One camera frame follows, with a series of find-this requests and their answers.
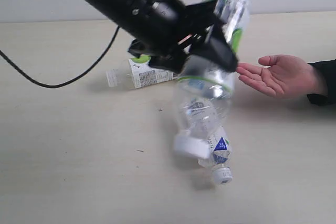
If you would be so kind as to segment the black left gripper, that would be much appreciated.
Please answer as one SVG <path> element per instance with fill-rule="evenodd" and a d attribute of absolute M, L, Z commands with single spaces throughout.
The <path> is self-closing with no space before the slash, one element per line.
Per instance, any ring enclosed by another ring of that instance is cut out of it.
<path fill-rule="evenodd" d="M 188 5 L 171 23 L 151 22 L 158 34 L 147 31 L 151 41 L 137 38 L 131 42 L 128 52 L 136 58 L 150 56 L 148 65 L 151 68 L 181 73 L 189 57 L 184 49 L 196 40 L 195 35 L 204 35 L 205 29 L 215 22 L 215 6 L 215 1 Z M 208 33 L 207 58 L 227 72 L 235 72 L 238 66 L 236 54 L 219 24 L 214 24 Z"/>

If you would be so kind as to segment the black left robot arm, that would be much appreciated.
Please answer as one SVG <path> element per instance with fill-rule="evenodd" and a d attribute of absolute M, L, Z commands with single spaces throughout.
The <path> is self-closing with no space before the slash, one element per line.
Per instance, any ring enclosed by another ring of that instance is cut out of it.
<path fill-rule="evenodd" d="M 152 68 L 179 73 L 189 55 L 207 59 L 228 72 L 237 68 L 236 54 L 222 31 L 217 0 L 193 5 L 180 0 L 85 1 L 134 37 L 129 53 L 149 55 Z"/>

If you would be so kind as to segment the open receiving human hand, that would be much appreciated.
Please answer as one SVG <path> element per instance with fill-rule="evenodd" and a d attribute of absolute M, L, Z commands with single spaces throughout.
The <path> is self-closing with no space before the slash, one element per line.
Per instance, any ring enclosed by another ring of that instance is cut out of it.
<path fill-rule="evenodd" d="M 318 77 L 304 60 L 290 55 L 264 56 L 259 65 L 239 63 L 239 80 L 273 98 L 292 99 L 314 93 Z"/>

